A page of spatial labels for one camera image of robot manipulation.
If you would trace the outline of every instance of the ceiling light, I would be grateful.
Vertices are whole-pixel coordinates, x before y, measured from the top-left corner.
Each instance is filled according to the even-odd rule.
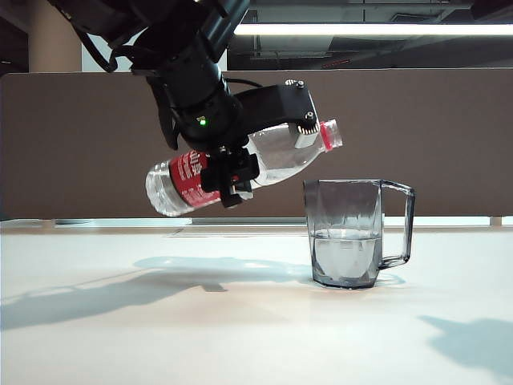
[[[238,35],[510,36],[513,24],[240,24]]]

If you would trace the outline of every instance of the white table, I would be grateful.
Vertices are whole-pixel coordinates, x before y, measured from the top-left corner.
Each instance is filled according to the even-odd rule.
[[[513,383],[511,227],[416,229],[349,291],[302,226],[84,226],[2,224],[2,383]]]

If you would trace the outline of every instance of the black cable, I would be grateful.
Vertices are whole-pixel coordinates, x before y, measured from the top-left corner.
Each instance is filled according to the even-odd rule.
[[[111,58],[110,62],[108,62],[102,54],[98,51],[95,44],[91,41],[89,35],[85,32],[82,32],[78,28],[73,27],[77,36],[79,36],[80,41],[83,46],[86,47],[87,52],[91,55],[94,61],[101,67],[105,72],[113,72],[118,68],[118,63],[115,59]]]
[[[240,83],[240,84],[247,84],[249,86],[253,86],[253,87],[257,87],[257,88],[262,88],[263,86],[259,83],[256,83],[256,82],[252,82],[251,80],[246,80],[246,79],[234,79],[234,78],[224,78],[224,80],[226,80],[228,83]]]
[[[144,47],[138,46],[120,46],[115,48],[112,51],[112,55],[116,58],[120,56],[125,56],[130,59],[132,62],[134,59],[148,59],[148,58],[159,58],[161,54],[155,52],[154,50],[150,50]]]

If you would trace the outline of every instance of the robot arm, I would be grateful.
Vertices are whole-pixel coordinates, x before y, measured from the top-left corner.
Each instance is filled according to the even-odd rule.
[[[315,107],[303,82],[262,87],[233,95],[217,63],[242,21],[249,0],[48,0],[72,24],[95,61],[107,72],[116,58],[147,79],[168,146],[178,136],[210,158],[202,171],[205,191],[219,191],[225,207],[242,202],[259,175],[257,156],[244,146],[248,135],[282,123],[318,131]],[[133,46],[126,43],[141,32]],[[112,49],[105,59],[89,34]]]

